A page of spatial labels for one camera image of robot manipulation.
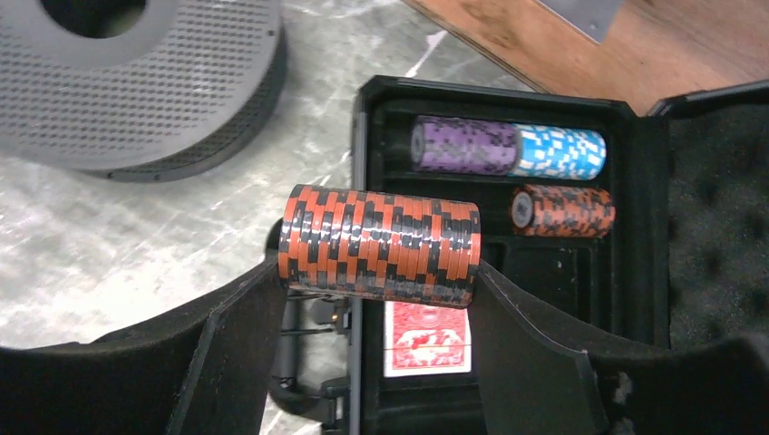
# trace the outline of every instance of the metal plate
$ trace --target metal plate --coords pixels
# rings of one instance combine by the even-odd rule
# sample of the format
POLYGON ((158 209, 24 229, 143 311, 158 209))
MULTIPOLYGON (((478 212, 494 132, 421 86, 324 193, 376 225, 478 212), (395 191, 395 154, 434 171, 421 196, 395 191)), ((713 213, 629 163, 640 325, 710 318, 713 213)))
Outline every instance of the metal plate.
POLYGON ((0 149, 81 170, 165 159, 243 108, 280 35, 278 0, 147 0, 114 37, 59 24, 102 3, 0 5, 0 149))
POLYGON ((243 108, 206 139, 165 159, 109 171, 89 171, 96 177, 128 182, 162 182, 185 179, 215 168, 249 145, 269 121, 286 81, 285 31, 264 80, 243 108))
POLYGON ((601 44, 623 0, 540 0, 540 3, 601 44))

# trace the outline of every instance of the marble surface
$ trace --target marble surface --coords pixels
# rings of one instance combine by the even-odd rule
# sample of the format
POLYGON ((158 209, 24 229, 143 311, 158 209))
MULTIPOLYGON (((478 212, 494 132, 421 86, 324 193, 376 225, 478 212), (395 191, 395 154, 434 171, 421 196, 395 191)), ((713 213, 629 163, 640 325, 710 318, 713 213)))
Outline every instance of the marble surface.
MULTIPOLYGON (((527 89, 398 0, 289 0, 284 17, 277 111, 210 172, 132 185, 0 158, 0 345, 87 343, 250 269, 295 184, 349 186, 351 104, 372 75, 527 89)), ((342 338, 307 340, 305 383, 344 374, 342 338)), ((261 433, 318 428, 268 401, 261 433)))

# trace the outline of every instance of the black case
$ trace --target black case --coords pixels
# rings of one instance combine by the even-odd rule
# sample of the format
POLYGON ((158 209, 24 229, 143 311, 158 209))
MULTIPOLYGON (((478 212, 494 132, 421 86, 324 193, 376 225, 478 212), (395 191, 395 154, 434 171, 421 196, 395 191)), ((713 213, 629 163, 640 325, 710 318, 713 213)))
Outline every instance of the black case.
MULTIPOLYGON (((601 329, 668 347, 669 120, 767 101, 769 82, 759 82, 673 97, 638 117, 622 101, 376 76, 355 100, 352 187, 477 204, 482 257, 512 282, 601 329), (598 131, 607 143, 607 164, 591 181, 412 172, 409 138, 417 114, 598 131), (608 190, 617 208, 612 232, 603 239, 512 235, 511 191, 524 183, 608 190)), ((486 433, 474 370, 384 378, 384 304, 354 300, 352 318, 346 433, 486 433)))

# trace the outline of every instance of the wooden board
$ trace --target wooden board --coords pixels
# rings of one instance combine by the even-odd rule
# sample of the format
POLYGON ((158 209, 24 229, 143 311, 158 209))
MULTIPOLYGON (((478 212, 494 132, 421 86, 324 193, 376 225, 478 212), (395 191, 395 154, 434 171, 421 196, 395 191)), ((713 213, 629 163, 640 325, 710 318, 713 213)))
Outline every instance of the wooden board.
POLYGON ((626 0, 596 44, 535 0, 405 0, 534 89, 657 100, 769 78, 769 1, 626 0))

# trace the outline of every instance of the playing card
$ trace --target playing card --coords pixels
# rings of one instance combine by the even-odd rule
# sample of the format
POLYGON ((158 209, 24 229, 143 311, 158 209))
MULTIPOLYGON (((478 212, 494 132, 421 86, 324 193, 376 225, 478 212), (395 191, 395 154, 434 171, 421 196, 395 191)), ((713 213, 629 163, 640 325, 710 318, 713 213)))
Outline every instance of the playing card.
POLYGON ((404 302, 384 304, 384 377, 471 369, 466 310, 404 302))

